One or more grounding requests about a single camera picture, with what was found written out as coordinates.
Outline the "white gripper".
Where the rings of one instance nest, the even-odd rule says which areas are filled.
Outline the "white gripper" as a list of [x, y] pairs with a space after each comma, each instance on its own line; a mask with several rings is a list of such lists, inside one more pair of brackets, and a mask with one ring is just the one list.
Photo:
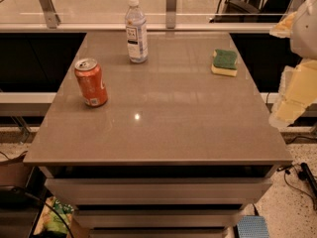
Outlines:
[[296, 13], [286, 15], [269, 33], [290, 37], [291, 50], [304, 58], [296, 67], [284, 68], [271, 108], [269, 124], [283, 128], [293, 124], [317, 99], [317, 0], [305, 0]]

